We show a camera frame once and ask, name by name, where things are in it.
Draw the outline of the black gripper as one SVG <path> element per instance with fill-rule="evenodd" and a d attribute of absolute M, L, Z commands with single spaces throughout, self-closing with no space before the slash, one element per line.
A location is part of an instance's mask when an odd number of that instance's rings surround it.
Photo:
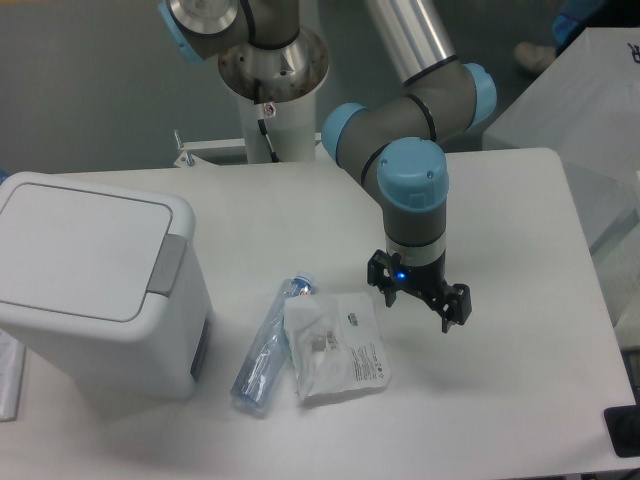
<path fill-rule="evenodd" d="M 409 266 L 401 262 L 399 253 L 376 250 L 367 263 L 367 283 L 383 294 L 386 306 L 394 304 L 397 291 L 435 303 L 442 332 L 447 333 L 453 325 L 466 323 L 471 314 L 471 293 L 466 284 L 446 283 L 445 259 L 446 253 L 442 253 L 429 264 Z"/>

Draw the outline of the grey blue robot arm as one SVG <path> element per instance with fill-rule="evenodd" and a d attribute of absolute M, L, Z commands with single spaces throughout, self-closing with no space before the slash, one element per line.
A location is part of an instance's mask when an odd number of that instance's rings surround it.
<path fill-rule="evenodd" d="M 322 39 L 295 1 L 163 1 L 159 13 L 182 56 L 215 58 L 238 102 L 251 163 L 303 161 L 322 145 L 381 207 L 386 246 L 367 265 L 387 305 L 398 292 L 426 303 L 444 328 L 468 319 L 471 294 L 445 279 L 449 176 L 441 143 L 486 119 L 491 76 L 459 61 L 429 1 L 366 5 L 403 85 L 377 109 L 346 103 L 315 121 L 329 70 Z"/>

